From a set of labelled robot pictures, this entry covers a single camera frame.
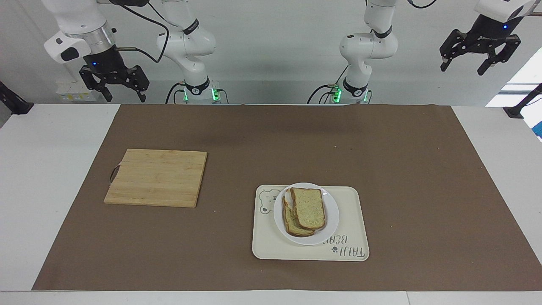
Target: white wall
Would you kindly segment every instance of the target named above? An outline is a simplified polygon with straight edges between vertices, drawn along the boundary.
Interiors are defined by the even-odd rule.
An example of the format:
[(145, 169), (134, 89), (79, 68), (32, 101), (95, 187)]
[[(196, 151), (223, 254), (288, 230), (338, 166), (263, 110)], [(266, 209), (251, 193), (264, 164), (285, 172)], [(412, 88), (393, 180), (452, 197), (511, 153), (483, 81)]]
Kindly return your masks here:
[[(3, 1), (8, 5), (0, 7), (0, 79), (28, 101), (54, 102), (55, 82), (71, 77), (42, 48), (46, 37), (58, 31), (54, 18), (38, 0)], [(161, 8), (160, 1), (151, 2)], [(373, 103), (486, 105), (542, 46), (542, 18), (525, 18), (515, 31), (522, 44), (512, 59), (483, 77), (476, 69), (485, 58), (474, 54), (454, 60), (442, 73), (438, 48), (453, 29), (470, 29), (477, 17), (475, 2), (438, 0), (418, 10), (399, 0), (393, 21), (399, 50), (393, 58), (370, 63)], [(364, 6), (362, 0), (192, 1), (201, 24), (217, 37), (216, 53), (204, 58), (208, 72), (238, 103), (304, 103), (316, 86), (335, 81), (346, 66), (338, 50), (341, 38), (368, 31)], [(160, 27), (120, 7), (102, 5), (101, 10), (118, 29), (118, 46), (158, 54)], [(138, 10), (154, 17), (150, 9)], [(127, 65), (141, 65), (151, 80), (148, 103), (163, 102), (170, 84), (182, 79), (168, 59), (155, 64), (141, 54), (123, 56)], [(68, 67), (76, 75), (82, 64), (79, 60)], [(138, 103), (130, 90), (111, 89), (115, 102)]]

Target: bread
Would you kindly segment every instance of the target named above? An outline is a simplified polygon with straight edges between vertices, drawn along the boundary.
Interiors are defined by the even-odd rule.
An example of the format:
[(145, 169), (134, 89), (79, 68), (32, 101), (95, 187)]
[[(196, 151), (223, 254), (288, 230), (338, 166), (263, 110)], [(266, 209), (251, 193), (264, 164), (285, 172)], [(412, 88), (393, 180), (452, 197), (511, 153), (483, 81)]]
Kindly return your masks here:
[(284, 225), (286, 226), (286, 232), (288, 232), (288, 234), (297, 237), (307, 237), (314, 234), (314, 230), (306, 230), (297, 224), (294, 213), (284, 197), (282, 197), (282, 205), (282, 217), (284, 218)]
[(321, 190), (293, 187), (290, 193), (294, 200), (293, 213), (300, 227), (317, 230), (326, 225)]

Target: wooden cutting board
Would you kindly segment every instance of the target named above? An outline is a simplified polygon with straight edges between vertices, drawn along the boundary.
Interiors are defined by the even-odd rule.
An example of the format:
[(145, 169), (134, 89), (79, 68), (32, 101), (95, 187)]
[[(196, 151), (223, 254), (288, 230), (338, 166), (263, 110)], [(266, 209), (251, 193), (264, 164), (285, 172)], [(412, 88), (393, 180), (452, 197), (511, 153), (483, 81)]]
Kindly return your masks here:
[(127, 149), (104, 202), (196, 207), (205, 151)]

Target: white plate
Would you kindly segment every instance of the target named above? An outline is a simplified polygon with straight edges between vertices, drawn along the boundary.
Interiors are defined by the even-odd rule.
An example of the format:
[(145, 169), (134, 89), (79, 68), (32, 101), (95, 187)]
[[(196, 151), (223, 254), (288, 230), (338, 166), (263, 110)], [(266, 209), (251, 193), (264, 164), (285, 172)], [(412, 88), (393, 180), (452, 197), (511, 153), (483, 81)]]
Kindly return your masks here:
[[(286, 225), (284, 224), (284, 219), (282, 218), (282, 197), (285, 196), (286, 190), (292, 187), (313, 188), (322, 191), (322, 199), (324, 200), (324, 212), (326, 214), (326, 225), (323, 228), (317, 230), (312, 236), (296, 237), (291, 236), (290, 234), (288, 234), (288, 232), (286, 232)], [(286, 194), (286, 201), (288, 201), (289, 204), (292, 204), (290, 192)], [(325, 242), (329, 237), (331, 237), (331, 235), (335, 233), (335, 230), (337, 230), (337, 226), (339, 226), (339, 207), (337, 206), (335, 199), (325, 189), (307, 182), (296, 183), (283, 189), (276, 197), (275, 205), (273, 207), (273, 216), (275, 218), (276, 226), (286, 238), (295, 243), (306, 246), (317, 245)]]

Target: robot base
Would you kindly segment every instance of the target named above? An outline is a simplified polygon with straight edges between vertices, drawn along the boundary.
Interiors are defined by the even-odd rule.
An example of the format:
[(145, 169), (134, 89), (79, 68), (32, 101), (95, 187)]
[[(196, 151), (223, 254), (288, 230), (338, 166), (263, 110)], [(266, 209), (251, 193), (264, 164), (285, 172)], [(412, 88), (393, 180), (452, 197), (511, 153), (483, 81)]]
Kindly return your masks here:
[(211, 84), (201, 94), (194, 95), (185, 90), (183, 102), (186, 104), (221, 104), (221, 95), (218, 89), (218, 81), (211, 81)]

